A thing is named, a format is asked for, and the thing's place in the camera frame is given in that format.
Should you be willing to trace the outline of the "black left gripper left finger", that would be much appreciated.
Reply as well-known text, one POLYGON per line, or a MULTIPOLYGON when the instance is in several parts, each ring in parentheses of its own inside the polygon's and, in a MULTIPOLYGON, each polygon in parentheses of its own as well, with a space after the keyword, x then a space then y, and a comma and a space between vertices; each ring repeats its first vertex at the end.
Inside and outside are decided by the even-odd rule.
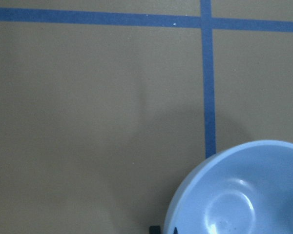
POLYGON ((159 225, 150 226, 149 234, 161 234, 161 227, 159 225))

